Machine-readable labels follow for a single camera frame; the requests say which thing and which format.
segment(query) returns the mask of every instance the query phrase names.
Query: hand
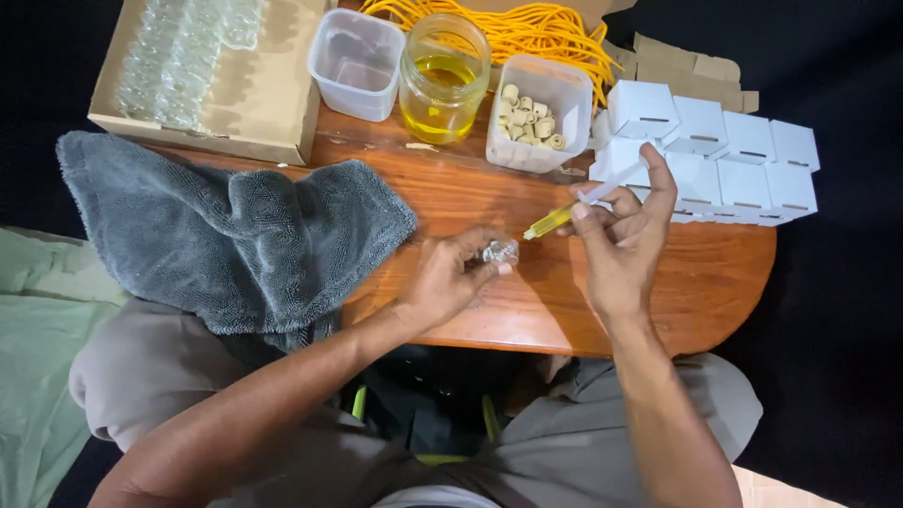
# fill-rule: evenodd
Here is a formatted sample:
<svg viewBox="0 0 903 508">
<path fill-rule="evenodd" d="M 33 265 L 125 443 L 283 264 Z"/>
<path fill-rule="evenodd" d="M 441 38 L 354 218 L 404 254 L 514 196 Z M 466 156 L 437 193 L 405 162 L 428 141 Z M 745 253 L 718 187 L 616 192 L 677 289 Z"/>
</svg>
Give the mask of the hand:
<svg viewBox="0 0 903 508">
<path fill-rule="evenodd" d="M 622 318 L 648 318 L 649 298 L 658 257 L 665 246 L 668 225 L 677 199 L 677 185 L 665 159 L 649 143 L 639 149 L 649 162 L 652 192 L 640 203 L 625 187 L 602 198 L 612 210 L 580 202 L 571 208 L 571 223 L 560 235 L 579 234 L 590 269 L 587 288 L 590 304 L 606 326 Z M 588 191 L 597 182 L 570 189 Z"/>
<path fill-rule="evenodd" d="M 482 252 L 493 240 L 507 240 L 507 235 L 476 227 L 455 237 L 425 241 L 417 271 L 398 297 L 405 319 L 424 331 L 445 324 L 492 278 L 510 274 L 507 263 L 483 263 Z"/>
</svg>

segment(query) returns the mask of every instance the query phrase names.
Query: black background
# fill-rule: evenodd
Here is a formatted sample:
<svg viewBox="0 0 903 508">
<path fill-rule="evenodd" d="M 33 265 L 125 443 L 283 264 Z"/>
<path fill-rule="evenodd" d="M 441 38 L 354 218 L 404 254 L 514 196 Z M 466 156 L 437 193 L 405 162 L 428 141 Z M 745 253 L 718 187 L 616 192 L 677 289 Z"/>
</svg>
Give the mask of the black background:
<svg viewBox="0 0 903 508">
<path fill-rule="evenodd" d="M 85 115 L 120 5 L 0 3 L 0 223 L 84 238 L 53 143 L 97 130 Z M 605 19 L 618 45 L 640 31 L 735 60 L 758 115 L 815 129 L 819 211 L 778 228 L 759 306 L 716 349 L 765 407 L 737 463 L 903 506 L 903 3 L 639 0 Z M 84 504 L 112 460 L 92 440 L 55 504 Z"/>
</svg>

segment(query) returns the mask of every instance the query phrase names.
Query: gray towel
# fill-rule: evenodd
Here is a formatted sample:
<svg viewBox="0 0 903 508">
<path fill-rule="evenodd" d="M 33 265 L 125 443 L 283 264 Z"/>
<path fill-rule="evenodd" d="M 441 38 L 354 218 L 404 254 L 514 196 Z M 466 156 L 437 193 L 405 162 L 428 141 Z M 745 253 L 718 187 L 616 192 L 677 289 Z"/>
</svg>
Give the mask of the gray towel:
<svg viewBox="0 0 903 508">
<path fill-rule="evenodd" d="M 417 225 L 358 160 L 292 182 L 180 165 L 87 132 L 61 137 L 57 157 L 88 238 L 125 289 L 286 352 L 333 332 L 334 312 Z"/>
</svg>

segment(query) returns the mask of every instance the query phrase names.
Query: glass jar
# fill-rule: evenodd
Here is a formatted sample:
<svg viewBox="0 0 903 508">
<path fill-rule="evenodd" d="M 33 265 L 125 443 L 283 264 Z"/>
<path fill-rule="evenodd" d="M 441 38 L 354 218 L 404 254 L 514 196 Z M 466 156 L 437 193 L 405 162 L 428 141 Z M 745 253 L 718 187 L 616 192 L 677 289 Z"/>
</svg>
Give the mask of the glass jar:
<svg viewBox="0 0 903 508">
<path fill-rule="evenodd" d="M 486 35 L 463 16 L 430 14 L 415 23 L 398 88 L 408 130 L 433 145 L 466 136 L 489 86 L 491 54 Z"/>
</svg>

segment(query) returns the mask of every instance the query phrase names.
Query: yellow cord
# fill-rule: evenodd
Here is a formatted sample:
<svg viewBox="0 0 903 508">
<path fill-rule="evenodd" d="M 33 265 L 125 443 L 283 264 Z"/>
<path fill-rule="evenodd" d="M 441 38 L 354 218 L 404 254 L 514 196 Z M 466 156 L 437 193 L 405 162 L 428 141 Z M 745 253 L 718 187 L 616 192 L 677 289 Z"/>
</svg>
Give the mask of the yellow cord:
<svg viewBox="0 0 903 508">
<path fill-rule="evenodd" d="M 492 48 L 492 62 L 505 63 L 514 54 L 527 53 L 577 67 L 592 80 L 593 106 L 605 105 L 603 85 L 614 85 L 611 65 L 621 68 L 602 49 L 608 26 L 600 22 L 589 35 L 583 20 L 570 7 L 555 4 L 530 4 L 506 13 L 481 13 L 461 7 L 454 0 L 367 0 L 360 8 L 364 14 L 389 12 L 396 16 L 402 30 L 433 13 L 464 16 L 486 34 Z"/>
</svg>

